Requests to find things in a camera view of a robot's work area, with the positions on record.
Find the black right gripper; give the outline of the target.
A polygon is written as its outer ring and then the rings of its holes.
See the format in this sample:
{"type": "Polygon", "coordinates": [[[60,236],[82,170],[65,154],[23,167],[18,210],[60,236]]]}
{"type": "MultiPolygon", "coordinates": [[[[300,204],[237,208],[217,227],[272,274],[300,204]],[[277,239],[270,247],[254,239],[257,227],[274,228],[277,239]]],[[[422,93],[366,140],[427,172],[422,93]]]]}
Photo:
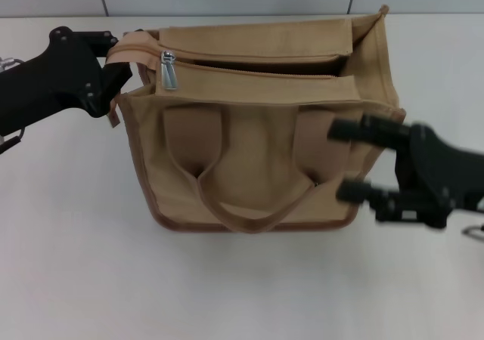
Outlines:
{"type": "Polygon", "coordinates": [[[395,165],[400,191],[349,180],[337,190],[339,201],[358,206],[366,202],[377,222],[425,223],[443,229],[454,210],[483,213],[483,154],[450,145],[428,125],[404,125],[364,114],[359,121],[335,119],[327,138],[403,148],[395,165]]]}

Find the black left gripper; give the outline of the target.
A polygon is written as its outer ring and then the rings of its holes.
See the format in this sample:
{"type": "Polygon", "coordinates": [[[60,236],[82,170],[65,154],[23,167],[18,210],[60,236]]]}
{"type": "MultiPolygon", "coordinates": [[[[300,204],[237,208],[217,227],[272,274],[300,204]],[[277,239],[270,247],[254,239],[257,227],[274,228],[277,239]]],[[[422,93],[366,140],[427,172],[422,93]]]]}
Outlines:
{"type": "Polygon", "coordinates": [[[53,29],[39,56],[1,73],[1,135],[70,108],[106,115],[132,77],[130,63],[99,64],[118,41],[110,31],[53,29]]]}

